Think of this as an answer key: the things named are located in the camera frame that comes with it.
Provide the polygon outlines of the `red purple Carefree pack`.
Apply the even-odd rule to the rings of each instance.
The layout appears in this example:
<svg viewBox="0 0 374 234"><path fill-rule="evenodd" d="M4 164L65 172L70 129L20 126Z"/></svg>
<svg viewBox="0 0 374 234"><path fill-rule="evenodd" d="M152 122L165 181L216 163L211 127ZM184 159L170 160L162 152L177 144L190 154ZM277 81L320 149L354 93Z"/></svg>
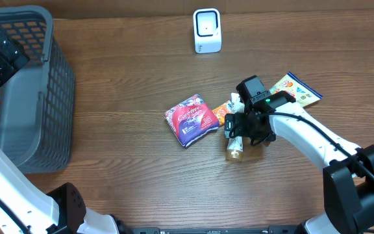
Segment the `red purple Carefree pack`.
<svg viewBox="0 0 374 234"><path fill-rule="evenodd" d="M199 94L194 94L170 108L164 117L185 148L219 128L219 120Z"/></svg>

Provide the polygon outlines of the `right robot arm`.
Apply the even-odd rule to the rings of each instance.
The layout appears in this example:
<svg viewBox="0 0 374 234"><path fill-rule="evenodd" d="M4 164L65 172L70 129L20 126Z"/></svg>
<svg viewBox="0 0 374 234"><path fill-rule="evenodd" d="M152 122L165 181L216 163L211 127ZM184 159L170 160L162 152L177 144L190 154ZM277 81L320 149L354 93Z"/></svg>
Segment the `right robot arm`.
<svg viewBox="0 0 374 234"><path fill-rule="evenodd" d="M323 176L324 210L289 233L374 233L374 145L362 148L313 118L285 91L271 94L257 76L236 90L244 111L227 114L225 136L247 137L251 145L282 137Z"/></svg>

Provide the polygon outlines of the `small orange box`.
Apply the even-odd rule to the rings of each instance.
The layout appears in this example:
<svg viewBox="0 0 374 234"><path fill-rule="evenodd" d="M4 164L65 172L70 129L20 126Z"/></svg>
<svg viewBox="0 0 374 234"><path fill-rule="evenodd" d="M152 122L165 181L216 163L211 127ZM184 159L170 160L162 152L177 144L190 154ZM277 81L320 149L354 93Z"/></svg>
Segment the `small orange box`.
<svg viewBox="0 0 374 234"><path fill-rule="evenodd" d="M232 114L232 103L230 100L224 102L222 105L216 107L212 110L216 118L218 119L219 126L223 126L225 124L225 116L227 114Z"/></svg>

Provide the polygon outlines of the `white Pantene tube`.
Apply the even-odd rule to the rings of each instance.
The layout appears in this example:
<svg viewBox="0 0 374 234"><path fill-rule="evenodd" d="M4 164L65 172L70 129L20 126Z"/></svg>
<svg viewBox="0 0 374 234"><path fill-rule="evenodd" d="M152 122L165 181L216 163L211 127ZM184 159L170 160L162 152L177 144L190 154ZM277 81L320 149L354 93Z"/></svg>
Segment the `white Pantene tube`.
<svg viewBox="0 0 374 234"><path fill-rule="evenodd" d="M231 94L231 111L232 113L243 112L245 105L241 102L240 95ZM238 162L243 158L243 139L241 136L230 138L227 144L226 160L230 162Z"/></svg>

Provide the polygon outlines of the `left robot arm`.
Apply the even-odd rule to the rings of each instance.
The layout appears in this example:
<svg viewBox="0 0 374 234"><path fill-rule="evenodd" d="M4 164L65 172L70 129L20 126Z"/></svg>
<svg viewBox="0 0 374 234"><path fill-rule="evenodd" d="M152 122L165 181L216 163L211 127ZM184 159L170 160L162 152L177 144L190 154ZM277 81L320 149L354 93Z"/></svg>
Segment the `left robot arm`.
<svg viewBox="0 0 374 234"><path fill-rule="evenodd" d="M0 86L30 58L23 46L0 31ZM3 233L130 233L121 220L85 206L71 183L48 194L36 188L0 148L0 228Z"/></svg>

